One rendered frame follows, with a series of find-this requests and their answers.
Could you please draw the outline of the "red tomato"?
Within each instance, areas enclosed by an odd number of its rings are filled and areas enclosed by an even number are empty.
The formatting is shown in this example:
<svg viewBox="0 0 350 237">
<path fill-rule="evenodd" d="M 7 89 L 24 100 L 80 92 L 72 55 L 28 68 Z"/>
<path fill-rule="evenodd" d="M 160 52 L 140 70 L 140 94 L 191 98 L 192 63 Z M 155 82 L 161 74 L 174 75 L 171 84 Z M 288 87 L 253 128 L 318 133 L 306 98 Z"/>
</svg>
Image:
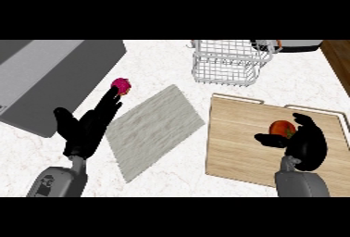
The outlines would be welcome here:
<svg viewBox="0 0 350 237">
<path fill-rule="evenodd" d="M 295 132 L 295 127 L 292 123 L 287 120 L 276 120 L 269 126 L 269 133 L 275 135 L 282 135 L 284 137 L 287 137 L 287 139 L 291 138 Z"/>
</svg>

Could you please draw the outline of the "pale wooden tray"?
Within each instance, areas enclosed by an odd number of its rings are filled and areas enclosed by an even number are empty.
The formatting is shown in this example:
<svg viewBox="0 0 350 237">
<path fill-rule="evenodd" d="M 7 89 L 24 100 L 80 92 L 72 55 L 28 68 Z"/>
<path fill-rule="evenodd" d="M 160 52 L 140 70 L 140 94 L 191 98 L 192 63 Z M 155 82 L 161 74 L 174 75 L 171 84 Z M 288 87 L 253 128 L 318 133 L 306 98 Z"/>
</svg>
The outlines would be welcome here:
<svg viewBox="0 0 350 237">
<path fill-rule="evenodd" d="M 285 150 L 263 146 L 254 139 L 276 120 L 312 117 L 328 145 L 316 173 L 329 194 L 350 196 L 350 120 L 346 114 L 307 106 L 270 106 L 261 100 L 232 95 L 211 96 L 205 173 L 272 187 Z"/>
</svg>

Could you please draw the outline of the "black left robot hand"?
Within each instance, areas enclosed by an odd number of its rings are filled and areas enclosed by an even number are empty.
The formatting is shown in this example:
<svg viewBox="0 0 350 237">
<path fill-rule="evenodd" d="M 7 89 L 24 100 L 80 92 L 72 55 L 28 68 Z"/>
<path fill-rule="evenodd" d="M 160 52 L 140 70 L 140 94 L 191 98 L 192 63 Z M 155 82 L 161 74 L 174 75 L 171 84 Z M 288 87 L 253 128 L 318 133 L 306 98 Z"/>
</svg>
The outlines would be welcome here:
<svg viewBox="0 0 350 237">
<path fill-rule="evenodd" d="M 64 107 L 53 110 L 58 133 L 65 138 L 64 155 L 66 157 L 78 156 L 87 159 L 93 156 L 106 127 L 121 107 L 118 92 L 117 87 L 108 90 L 96 107 L 84 113 L 80 119 L 75 119 Z"/>
</svg>

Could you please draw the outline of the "brown wooden cabinet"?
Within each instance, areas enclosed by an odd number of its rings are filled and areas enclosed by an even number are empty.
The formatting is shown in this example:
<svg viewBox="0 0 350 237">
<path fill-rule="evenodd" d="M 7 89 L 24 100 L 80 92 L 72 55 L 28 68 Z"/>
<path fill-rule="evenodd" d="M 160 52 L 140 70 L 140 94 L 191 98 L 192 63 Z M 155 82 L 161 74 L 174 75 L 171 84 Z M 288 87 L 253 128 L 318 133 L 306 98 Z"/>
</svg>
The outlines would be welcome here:
<svg viewBox="0 0 350 237">
<path fill-rule="evenodd" d="M 325 40 L 322 53 L 350 96 L 350 40 Z"/>
</svg>

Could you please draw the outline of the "grey woven placemat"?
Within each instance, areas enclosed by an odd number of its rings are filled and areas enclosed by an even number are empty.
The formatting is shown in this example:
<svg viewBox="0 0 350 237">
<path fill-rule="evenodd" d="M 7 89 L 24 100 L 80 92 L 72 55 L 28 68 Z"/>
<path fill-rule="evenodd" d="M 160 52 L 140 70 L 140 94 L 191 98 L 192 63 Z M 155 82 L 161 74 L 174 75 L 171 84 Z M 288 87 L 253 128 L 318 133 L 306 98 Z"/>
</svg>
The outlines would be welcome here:
<svg viewBox="0 0 350 237">
<path fill-rule="evenodd" d="M 205 122 L 174 85 L 109 123 L 105 136 L 127 182 L 204 125 Z"/>
</svg>

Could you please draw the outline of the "pink cupcake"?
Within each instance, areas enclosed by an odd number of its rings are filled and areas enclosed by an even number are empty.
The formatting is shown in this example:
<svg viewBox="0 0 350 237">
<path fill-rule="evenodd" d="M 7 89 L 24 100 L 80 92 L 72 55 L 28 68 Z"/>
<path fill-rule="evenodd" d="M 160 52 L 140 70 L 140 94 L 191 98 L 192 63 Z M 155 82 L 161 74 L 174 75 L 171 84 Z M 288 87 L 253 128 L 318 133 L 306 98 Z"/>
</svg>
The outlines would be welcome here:
<svg viewBox="0 0 350 237">
<path fill-rule="evenodd" d="M 120 90 L 118 90 L 118 95 L 127 95 L 129 94 L 129 91 L 131 89 L 131 83 L 127 79 L 124 78 L 117 78 L 114 81 L 112 81 L 112 84 L 111 84 L 112 87 L 117 87 Z"/>
</svg>

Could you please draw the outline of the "large grey appliance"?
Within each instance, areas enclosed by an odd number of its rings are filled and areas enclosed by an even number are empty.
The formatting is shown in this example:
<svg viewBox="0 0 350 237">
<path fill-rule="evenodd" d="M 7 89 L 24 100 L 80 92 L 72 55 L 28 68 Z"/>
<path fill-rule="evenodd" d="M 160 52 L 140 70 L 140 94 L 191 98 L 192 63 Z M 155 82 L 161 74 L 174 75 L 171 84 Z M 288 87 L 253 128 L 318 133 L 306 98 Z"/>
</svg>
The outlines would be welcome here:
<svg viewBox="0 0 350 237">
<path fill-rule="evenodd" d="M 121 40 L 0 40 L 0 121 L 49 137 L 126 54 Z"/>
</svg>

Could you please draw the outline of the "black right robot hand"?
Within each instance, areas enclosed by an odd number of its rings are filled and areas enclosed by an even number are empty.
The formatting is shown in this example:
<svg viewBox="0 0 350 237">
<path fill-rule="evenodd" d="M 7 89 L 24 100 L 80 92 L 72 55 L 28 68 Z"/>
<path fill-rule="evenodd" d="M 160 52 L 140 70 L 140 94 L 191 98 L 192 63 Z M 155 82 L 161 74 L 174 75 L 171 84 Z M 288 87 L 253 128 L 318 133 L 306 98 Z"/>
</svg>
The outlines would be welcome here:
<svg viewBox="0 0 350 237">
<path fill-rule="evenodd" d="M 285 155 L 301 160 L 295 165 L 297 170 L 313 171 L 326 157 L 326 140 L 312 117 L 300 113 L 294 113 L 292 116 L 300 126 L 289 139 L 282 135 L 263 133 L 257 133 L 254 139 L 263 146 L 284 148 Z"/>
</svg>

